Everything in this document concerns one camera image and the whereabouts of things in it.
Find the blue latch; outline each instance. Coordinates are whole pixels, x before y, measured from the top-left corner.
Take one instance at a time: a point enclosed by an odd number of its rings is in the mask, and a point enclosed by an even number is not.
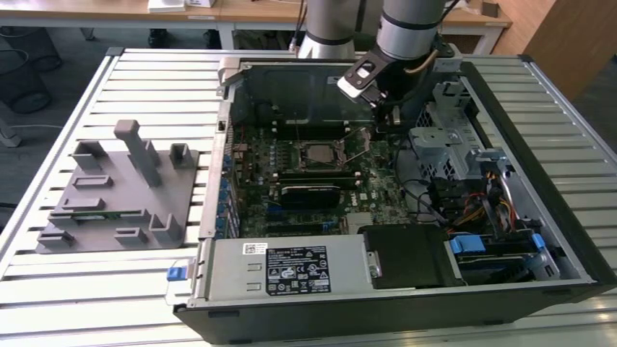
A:
[[[542,250],[542,248],[546,247],[546,244],[543,242],[542,235],[539,234],[531,234],[531,240],[533,243],[535,244],[535,247],[538,247],[538,251]]]
[[[454,254],[486,251],[479,235],[461,235],[454,237],[450,240],[450,248]]]
[[[166,280],[167,282],[186,280],[186,266],[170,267],[166,269]]]

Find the table leg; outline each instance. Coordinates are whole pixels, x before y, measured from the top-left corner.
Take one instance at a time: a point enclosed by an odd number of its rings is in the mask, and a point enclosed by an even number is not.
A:
[[[94,40],[94,28],[93,27],[79,27],[81,35],[86,41]]]
[[[0,143],[6,147],[17,147],[21,143],[21,137],[11,131],[6,123],[0,119]]]
[[[233,46],[233,23],[217,23],[218,35],[221,36],[221,47],[225,50],[234,49]]]
[[[499,39],[501,32],[503,31],[502,27],[485,27],[485,33],[479,38],[479,42],[475,46],[473,54],[487,55],[493,52],[494,45]]]

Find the warning symbol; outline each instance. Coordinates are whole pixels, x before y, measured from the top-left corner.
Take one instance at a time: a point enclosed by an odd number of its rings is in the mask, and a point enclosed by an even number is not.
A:
[[[278,267],[273,267],[267,270],[267,279],[275,280],[281,278],[281,269]]]

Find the white label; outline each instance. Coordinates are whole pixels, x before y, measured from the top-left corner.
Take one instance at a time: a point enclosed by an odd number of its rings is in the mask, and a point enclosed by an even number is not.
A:
[[[189,20],[213,20],[214,16],[187,16]]]
[[[327,286],[329,280],[315,280],[314,284],[315,286]]]
[[[267,244],[243,244],[242,245],[242,254],[265,254],[267,249]]]

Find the motherboard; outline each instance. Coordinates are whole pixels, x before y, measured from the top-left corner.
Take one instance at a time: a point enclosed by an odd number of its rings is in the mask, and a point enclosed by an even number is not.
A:
[[[239,237],[355,234],[409,222],[394,139],[370,126],[273,124],[234,131]]]

